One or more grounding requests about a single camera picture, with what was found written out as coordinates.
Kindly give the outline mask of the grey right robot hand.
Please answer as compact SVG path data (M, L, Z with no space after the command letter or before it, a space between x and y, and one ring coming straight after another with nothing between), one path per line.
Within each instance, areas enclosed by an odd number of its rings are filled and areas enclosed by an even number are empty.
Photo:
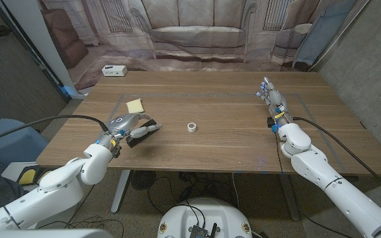
M278 131L280 127L293 123L285 97L275 88L267 76L263 77L260 88L261 91L257 93L257 96L268 106L272 117L267 122L268 127L275 128L275 131Z

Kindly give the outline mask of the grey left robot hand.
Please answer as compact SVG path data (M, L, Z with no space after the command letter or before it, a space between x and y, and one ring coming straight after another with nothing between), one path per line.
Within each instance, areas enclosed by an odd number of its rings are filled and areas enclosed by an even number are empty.
M112 153L119 152L122 139L126 140L129 147L134 147L158 131L162 126L162 124L158 124L146 114L123 114L108 124L108 132L102 132L95 143L106 147Z

